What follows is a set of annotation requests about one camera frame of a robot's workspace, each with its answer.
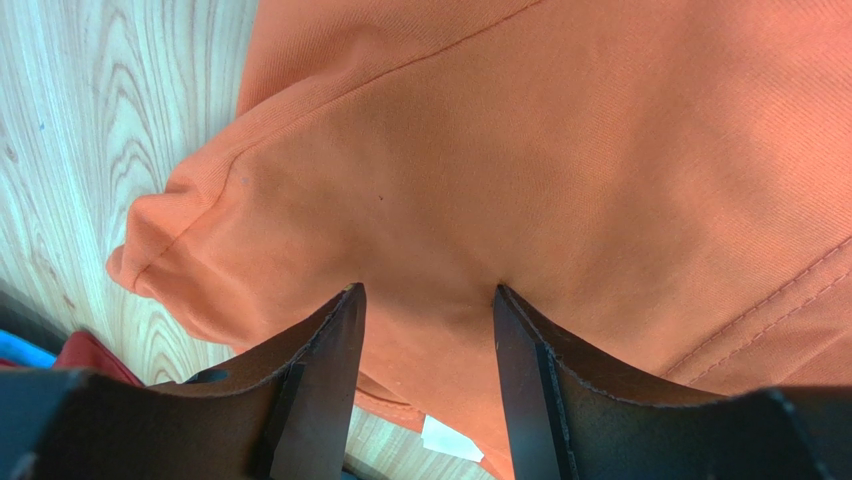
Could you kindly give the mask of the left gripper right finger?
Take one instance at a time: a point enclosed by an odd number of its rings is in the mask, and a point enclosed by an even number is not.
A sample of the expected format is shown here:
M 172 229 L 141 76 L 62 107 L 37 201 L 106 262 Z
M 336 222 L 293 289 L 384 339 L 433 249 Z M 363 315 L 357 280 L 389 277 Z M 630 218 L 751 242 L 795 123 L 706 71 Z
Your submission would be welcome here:
M 851 390 L 725 397 L 639 370 L 507 286 L 495 347 L 518 479 L 847 479 Z

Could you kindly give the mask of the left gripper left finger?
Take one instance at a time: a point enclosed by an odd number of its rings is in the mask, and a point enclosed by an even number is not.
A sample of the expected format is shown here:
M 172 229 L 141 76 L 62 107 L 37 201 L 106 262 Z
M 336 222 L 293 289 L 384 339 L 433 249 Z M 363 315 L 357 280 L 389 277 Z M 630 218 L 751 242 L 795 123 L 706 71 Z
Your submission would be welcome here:
M 182 383 L 92 369 L 1 373 L 5 479 L 339 479 L 365 332 L 347 286 L 308 318 Z

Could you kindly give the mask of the orange t shirt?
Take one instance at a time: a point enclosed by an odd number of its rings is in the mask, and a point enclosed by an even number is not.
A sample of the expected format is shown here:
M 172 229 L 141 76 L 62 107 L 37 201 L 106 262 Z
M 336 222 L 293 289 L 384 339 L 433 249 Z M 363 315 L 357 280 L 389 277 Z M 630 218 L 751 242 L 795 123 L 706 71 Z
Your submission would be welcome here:
M 236 352 L 364 284 L 357 404 L 504 478 L 500 284 L 680 384 L 849 384 L 851 5 L 262 1 L 108 271 Z

